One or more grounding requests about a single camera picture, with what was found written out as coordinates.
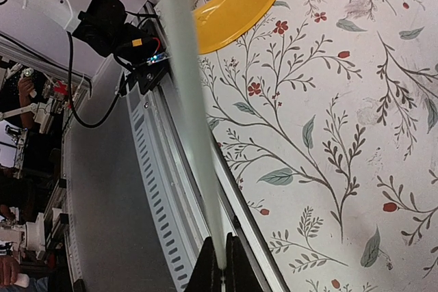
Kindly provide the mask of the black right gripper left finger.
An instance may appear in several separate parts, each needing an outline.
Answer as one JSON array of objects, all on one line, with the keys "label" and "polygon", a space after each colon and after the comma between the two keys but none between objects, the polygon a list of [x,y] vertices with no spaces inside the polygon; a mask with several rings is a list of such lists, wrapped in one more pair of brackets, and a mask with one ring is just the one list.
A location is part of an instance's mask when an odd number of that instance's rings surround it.
[{"label": "black right gripper left finger", "polygon": [[211,237],[204,240],[185,292],[221,292],[222,272],[218,267]]}]

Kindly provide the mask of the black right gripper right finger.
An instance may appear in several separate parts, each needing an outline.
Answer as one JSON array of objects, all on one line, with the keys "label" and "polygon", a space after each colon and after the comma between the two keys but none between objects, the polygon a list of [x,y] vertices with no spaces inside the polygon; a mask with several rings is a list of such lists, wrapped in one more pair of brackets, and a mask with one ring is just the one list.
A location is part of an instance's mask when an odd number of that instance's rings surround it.
[{"label": "black right gripper right finger", "polygon": [[226,292],[262,292],[240,239],[227,234],[227,266],[224,270]]}]

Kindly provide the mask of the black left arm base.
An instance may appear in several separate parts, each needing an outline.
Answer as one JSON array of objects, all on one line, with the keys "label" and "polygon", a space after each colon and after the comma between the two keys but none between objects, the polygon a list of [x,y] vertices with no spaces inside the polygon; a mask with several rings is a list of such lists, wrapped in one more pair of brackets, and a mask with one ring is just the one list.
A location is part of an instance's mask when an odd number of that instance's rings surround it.
[{"label": "black left arm base", "polygon": [[[118,99],[126,94],[127,85],[134,81],[147,66],[166,61],[162,41],[154,34],[148,34],[126,21],[128,12],[120,0],[91,0],[86,10],[78,14],[79,25],[68,32],[68,102],[76,121],[88,129],[100,127],[110,116]],[[73,100],[72,76],[74,46],[73,40],[85,42],[102,57],[112,56],[114,61],[128,72],[120,80],[114,99],[104,116],[96,123],[83,121]]]}]

